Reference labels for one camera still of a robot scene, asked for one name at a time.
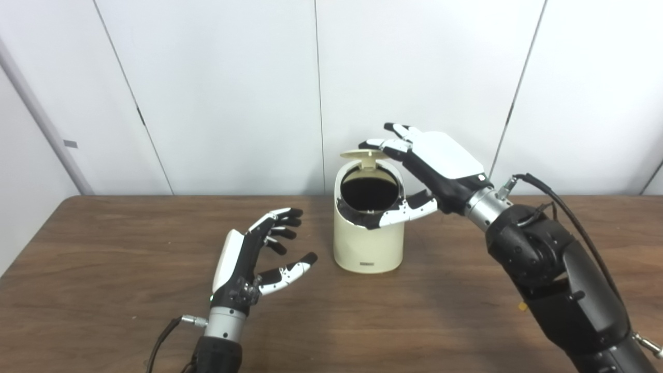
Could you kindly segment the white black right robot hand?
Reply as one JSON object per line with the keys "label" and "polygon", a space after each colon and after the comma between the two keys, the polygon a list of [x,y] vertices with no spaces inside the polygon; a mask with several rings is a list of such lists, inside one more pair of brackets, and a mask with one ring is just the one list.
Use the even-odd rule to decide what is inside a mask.
{"label": "white black right robot hand", "polygon": [[416,220],[436,210],[466,216],[472,197],[493,185],[483,165],[443,132],[422,132],[414,126],[386,123],[395,139],[368,139],[359,149],[381,151],[401,165],[427,189],[406,198],[395,209],[365,218],[367,229]]}

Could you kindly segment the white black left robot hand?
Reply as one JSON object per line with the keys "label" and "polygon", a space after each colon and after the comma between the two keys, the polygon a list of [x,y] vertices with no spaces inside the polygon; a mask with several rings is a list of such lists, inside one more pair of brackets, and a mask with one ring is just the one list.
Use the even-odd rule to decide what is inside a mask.
{"label": "white black left robot hand", "polygon": [[318,256],[308,252],[295,262],[261,273],[255,270],[263,248],[270,248],[277,255],[287,254],[287,248],[278,238],[296,238],[292,229],[301,225],[303,214],[298,208],[272,210],[246,231],[229,231],[214,271],[211,308],[223,307],[249,315],[261,297],[284,290],[312,268]]}

